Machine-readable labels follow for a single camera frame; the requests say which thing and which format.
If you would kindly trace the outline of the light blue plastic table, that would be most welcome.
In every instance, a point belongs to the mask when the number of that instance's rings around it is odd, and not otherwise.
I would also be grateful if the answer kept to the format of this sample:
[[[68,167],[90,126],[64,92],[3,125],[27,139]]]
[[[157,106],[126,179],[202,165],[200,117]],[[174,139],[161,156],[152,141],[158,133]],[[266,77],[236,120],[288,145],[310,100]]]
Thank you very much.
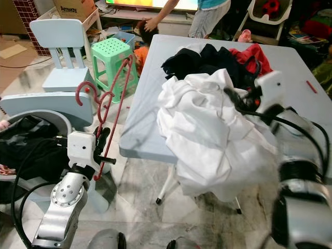
[[[148,53],[146,64],[139,79],[127,123],[119,143],[119,151],[124,157],[163,161],[176,165],[177,158],[167,147],[159,133],[157,123],[157,100],[163,84],[168,81],[162,64],[174,56],[181,48],[191,48],[199,52],[206,44],[215,48],[232,48],[230,41],[204,40],[182,36],[157,35]],[[285,101],[282,106],[291,107],[301,117],[313,123],[310,133],[322,149],[329,150],[328,169],[323,180],[329,175],[329,161],[332,159],[332,101],[322,91],[313,74],[306,69],[301,57],[292,48],[267,47],[267,57],[273,71],[281,71],[285,76]],[[306,84],[310,81],[316,88],[313,93]],[[268,135],[272,135],[270,126]],[[273,137],[276,151],[278,142]]]

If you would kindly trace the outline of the white television cabinet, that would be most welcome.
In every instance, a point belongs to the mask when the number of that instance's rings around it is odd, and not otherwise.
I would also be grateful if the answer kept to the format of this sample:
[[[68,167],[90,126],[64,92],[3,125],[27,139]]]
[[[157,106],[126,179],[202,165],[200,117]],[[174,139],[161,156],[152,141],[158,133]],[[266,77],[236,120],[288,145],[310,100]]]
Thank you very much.
[[[139,21],[157,16],[155,12],[137,10],[101,10],[99,14],[102,18],[114,21]],[[172,12],[158,24],[159,34],[189,36],[193,17],[194,15],[188,12]]]

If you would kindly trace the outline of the person in grey shorts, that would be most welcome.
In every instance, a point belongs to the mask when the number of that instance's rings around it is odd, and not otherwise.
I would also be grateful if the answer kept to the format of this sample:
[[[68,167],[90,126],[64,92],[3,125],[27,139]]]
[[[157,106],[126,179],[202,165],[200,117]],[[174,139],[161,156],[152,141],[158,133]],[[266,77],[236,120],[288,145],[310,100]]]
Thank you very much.
[[[155,18],[147,19],[142,30],[153,31],[175,9],[180,0],[168,0]],[[197,11],[190,25],[189,37],[208,38],[218,22],[227,14],[231,0],[196,0]]]

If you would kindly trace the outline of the robot leg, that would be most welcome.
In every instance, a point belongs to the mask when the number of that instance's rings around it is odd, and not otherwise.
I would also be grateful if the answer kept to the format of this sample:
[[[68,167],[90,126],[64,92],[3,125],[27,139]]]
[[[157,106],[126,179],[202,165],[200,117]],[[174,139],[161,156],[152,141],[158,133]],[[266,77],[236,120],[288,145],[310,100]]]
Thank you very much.
[[[118,230],[101,230],[88,242],[86,249],[127,249],[126,237]]]
[[[180,237],[178,239],[171,240],[166,249],[201,249],[201,247],[199,244],[190,239]]]

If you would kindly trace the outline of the white baby seat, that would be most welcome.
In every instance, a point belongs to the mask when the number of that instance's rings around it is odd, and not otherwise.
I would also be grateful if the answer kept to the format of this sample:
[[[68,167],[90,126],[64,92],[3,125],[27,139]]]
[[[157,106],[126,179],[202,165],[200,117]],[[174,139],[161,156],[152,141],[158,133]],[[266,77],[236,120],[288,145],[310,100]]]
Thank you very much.
[[[277,45],[279,43],[285,21],[287,21],[292,9],[293,0],[280,0],[281,2],[280,13],[275,18],[270,18],[268,15],[262,14],[261,7],[265,3],[265,1],[266,0],[251,0],[251,2],[247,7],[247,12],[244,16],[244,19],[240,23],[239,28],[237,29],[233,37],[234,42],[238,42],[237,38],[239,37],[240,33],[243,30],[245,30],[244,26],[247,20],[251,20],[255,23],[278,27],[274,37],[256,35],[251,31],[252,42],[266,44],[266,45]]]

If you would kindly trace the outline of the pink slipper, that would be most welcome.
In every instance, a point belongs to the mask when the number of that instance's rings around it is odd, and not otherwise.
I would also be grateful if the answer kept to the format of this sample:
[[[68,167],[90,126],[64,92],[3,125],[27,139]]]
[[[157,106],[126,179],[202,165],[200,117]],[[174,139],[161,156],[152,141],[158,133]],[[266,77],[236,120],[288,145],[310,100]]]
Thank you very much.
[[[248,29],[243,30],[237,38],[237,41],[240,43],[252,43],[251,31]]]

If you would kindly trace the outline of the flat cardboard sheet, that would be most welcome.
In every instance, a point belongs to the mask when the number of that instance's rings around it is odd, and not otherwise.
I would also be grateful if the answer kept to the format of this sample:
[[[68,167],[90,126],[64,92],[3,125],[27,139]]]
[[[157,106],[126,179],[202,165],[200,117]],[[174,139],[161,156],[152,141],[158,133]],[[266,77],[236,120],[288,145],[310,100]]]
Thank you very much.
[[[9,59],[14,57],[22,52],[26,52],[27,48],[21,45],[21,43],[14,43],[12,46],[4,48],[0,51],[0,57],[2,59]]]

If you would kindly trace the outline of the white shirt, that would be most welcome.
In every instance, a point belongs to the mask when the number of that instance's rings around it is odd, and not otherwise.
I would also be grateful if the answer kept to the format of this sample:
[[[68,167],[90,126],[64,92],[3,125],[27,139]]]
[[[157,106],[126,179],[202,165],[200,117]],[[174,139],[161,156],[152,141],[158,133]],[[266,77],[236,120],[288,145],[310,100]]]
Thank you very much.
[[[237,111],[225,89],[226,69],[166,81],[157,98],[157,125],[177,158],[184,195],[211,192],[223,202],[276,179],[276,146],[268,127]]]

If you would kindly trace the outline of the red garment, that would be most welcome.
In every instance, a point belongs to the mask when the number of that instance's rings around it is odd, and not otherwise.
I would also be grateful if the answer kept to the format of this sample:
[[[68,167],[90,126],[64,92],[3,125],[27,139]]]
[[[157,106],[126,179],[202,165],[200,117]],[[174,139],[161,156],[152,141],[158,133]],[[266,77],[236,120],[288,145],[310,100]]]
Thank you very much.
[[[237,62],[253,75],[261,77],[273,71],[268,58],[259,44],[252,44],[243,51],[235,48],[230,48],[229,51]]]

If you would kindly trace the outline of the red toy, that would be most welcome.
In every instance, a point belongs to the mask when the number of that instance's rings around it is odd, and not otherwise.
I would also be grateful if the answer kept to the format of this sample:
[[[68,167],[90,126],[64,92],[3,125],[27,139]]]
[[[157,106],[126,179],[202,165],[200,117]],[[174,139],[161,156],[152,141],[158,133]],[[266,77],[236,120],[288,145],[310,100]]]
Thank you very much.
[[[266,0],[261,7],[262,14],[268,15],[270,18],[275,18],[280,13],[280,7],[280,0]]]

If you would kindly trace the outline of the brown cardboard box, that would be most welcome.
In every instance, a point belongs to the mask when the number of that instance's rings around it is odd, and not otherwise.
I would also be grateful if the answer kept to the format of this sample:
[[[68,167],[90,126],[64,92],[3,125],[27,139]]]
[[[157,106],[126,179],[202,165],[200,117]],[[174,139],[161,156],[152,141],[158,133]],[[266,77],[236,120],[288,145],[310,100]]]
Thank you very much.
[[[97,10],[94,0],[53,0],[54,6],[64,19],[78,19],[84,22]]]

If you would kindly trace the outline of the child in orange top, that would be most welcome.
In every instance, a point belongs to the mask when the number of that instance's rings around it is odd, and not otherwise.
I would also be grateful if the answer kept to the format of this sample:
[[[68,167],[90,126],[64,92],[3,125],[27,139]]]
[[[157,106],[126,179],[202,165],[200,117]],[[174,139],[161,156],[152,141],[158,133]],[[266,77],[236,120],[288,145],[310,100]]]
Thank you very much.
[[[147,59],[152,39],[154,35],[157,35],[159,31],[158,28],[147,30],[146,29],[147,23],[148,23],[147,20],[141,20],[136,26],[139,29],[139,36],[143,40],[143,46],[134,50],[134,55],[136,57],[135,59],[136,71],[139,74],[139,76],[141,75],[143,67],[145,65],[145,60]]]

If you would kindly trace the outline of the green plastic stool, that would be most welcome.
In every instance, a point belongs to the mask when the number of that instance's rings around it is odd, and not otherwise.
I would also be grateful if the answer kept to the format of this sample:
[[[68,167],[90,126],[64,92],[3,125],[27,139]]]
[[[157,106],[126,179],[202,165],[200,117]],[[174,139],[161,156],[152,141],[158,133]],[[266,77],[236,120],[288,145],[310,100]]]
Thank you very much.
[[[111,90],[112,81],[116,75],[123,59],[133,55],[130,45],[116,38],[107,38],[91,46],[91,59],[93,63],[93,81],[103,90]],[[118,78],[112,90],[114,92],[123,90],[124,78],[127,69]],[[134,86],[138,81],[136,66],[131,69],[129,85]]]

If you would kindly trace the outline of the blue toy basket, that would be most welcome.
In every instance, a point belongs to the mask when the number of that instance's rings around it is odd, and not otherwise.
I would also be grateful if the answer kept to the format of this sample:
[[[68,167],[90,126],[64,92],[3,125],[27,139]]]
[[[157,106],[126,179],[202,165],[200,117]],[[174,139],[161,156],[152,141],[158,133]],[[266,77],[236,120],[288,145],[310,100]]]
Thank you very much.
[[[136,35],[132,33],[126,33],[119,31],[116,34],[112,35],[111,38],[116,38],[121,40],[122,42],[126,43],[127,45],[133,46],[135,45],[135,38]]]

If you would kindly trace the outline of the robot left leg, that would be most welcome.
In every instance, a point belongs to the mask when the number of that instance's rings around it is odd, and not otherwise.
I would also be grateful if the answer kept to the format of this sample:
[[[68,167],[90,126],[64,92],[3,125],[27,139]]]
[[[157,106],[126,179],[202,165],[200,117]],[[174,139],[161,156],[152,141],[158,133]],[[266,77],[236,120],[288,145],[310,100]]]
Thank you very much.
[[[118,230],[101,230],[88,242],[86,249],[127,249],[126,237]]]

